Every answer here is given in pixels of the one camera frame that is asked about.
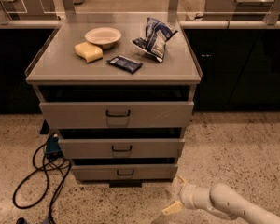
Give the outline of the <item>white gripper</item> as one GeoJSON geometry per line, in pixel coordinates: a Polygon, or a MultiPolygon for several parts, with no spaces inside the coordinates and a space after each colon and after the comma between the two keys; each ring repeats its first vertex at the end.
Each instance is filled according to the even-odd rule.
{"type": "Polygon", "coordinates": [[[183,210],[183,206],[187,209],[195,210],[196,206],[194,204],[194,193],[196,186],[188,184],[188,181],[181,175],[176,175],[178,182],[182,185],[181,190],[179,191],[179,200],[174,201],[171,205],[164,208],[162,213],[165,216],[169,216],[183,210]]]}

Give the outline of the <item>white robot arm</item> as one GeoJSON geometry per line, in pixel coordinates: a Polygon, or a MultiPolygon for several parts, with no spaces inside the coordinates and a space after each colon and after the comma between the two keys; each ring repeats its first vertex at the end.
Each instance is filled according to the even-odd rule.
{"type": "Polygon", "coordinates": [[[251,203],[228,185],[218,183],[203,188],[190,184],[181,175],[176,177],[181,185],[178,199],[162,210],[166,216],[190,209],[226,220],[240,217],[248,224],[280,224],[279,216],[251,203]]]}

